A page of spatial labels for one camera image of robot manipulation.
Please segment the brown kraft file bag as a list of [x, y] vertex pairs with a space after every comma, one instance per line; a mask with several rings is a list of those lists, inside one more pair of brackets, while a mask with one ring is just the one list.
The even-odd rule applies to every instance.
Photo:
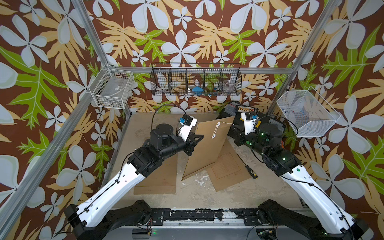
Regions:
[[178, 157], [174, 155], [134, 188], [134, 195], [175, 194]]
[[183, 181], [216, 162], [234, 119], [235, 117], [231, 116], [198, 123], [196, 134], [203, 135], [204, 138], [196, 145], [193, 154], [187, 161]]
[[228, 139], [225, 140], [216, 162], [207, 168], [207, 173], [216, 192], [251, 178]]

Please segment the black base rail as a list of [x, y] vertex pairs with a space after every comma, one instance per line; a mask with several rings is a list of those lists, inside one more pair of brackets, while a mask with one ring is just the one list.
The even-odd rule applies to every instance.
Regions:
[[224, 223], [239, 220], [246, 226], [268, 226], [274, 224], [271, 215], [258, 208], [152, 208], [139, 220], [139, 225], [151, 223], [164, 226], [165, 222]]

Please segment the black yellow screwdriver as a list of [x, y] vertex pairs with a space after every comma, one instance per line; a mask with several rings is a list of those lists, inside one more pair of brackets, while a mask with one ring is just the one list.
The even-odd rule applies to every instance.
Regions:
[[253, 178], [253, 179], [257, 179], [258, 178], [258, 175], [255, 173], [254, 170], [252, 170], [249, 165], [247, 165], [243, 159], [240, 157], [240, 160], [242, 161], [242, 163], [245, 165], [245, 168], [247, 169], [248, 173], [250, 174], [250, 176]]

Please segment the black yellow toolbox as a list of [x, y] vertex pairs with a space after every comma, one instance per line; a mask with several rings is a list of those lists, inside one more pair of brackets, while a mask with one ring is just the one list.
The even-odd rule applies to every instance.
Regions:
[[258, 153], [261, 153], [265, 146], [271, 146], [273, 148], [279, 146], [284, 148], [283, 133], [286, 129], [286, 125], [283, 122], [278, 121], [273, 115], [266, 115], [259, 112], [257, 108], [244, 106], [238, 102], [230, 102], [219, 112], [218, 119], [231, 116], [235, 117], [233, 125], [228, 132], [228, 136], [233, 139], [234, 127], [244, 131], [244, 122], [241, 119], [241, 113], [252, 111], [256, 111], [258, 113], [259, 121], [256, 124], [254, 132], [255, 146], [249, 148]]

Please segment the blue object in basket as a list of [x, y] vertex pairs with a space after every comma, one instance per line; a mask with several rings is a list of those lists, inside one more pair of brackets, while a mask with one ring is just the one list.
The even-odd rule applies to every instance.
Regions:
[[196, 95], [201, 95], [204, 93], [204, 89], [200, 88], [200, 87], [194, 87], [193, 88], [193, 93], [195, 93]]

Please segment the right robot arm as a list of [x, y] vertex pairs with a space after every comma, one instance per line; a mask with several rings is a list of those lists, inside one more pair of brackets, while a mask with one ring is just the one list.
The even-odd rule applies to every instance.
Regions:
[[229, 136], [237, 146], [246, 145], [259, 152], [264, 163], [278, 177], [288, 183], [314, 213], [307, 217], [284, 208], [273, 200], [258, 206], [259, 222], [286, 226], [310, 240], [357, 240], [369, 231], [363, 219], [355, 219], [343, 210], [313, 180], [301, 161], [282, 147], [280, 130], [274, 124], [252, 123], [230, 128]]

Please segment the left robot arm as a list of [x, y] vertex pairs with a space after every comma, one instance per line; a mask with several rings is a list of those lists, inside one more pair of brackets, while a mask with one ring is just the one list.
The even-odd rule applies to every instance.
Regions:
[[160, 124], [150, 132], [150, 138], [124, 159], [121, 170], [96, 194], [80, 205], [70, 205], [66, 218], [78, 240], [102, 240], [122, 226], [144, 225], [152, 209], [144, 200], [113, 210], [113, 206], [132, 188], [158, 169], [164, 160], [184, 152], [191, 156], [204, 138], [192, 133], [197, 119], [184, 115], [175, 132], [169, 124]]

